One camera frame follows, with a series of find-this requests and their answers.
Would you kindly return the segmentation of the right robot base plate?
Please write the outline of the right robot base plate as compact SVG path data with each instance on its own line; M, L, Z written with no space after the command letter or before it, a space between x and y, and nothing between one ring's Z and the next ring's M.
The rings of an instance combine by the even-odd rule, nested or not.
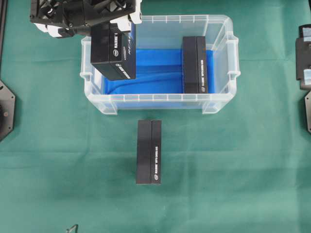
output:
M307 130L311 133L311 91L306 94L304 102L306 109Z

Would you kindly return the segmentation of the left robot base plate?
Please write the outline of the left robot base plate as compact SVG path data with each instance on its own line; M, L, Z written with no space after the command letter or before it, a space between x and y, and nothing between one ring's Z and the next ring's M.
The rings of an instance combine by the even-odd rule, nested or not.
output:
M0 140L2 141L14 128L16 97L13 92L0 82Z

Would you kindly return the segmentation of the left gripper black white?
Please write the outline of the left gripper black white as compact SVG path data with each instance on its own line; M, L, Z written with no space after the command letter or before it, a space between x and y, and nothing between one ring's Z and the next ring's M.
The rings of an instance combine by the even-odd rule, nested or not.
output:
M140 0L32 0L30 21L55 38L91 35L92 28L107 24L129 33L142 23Z

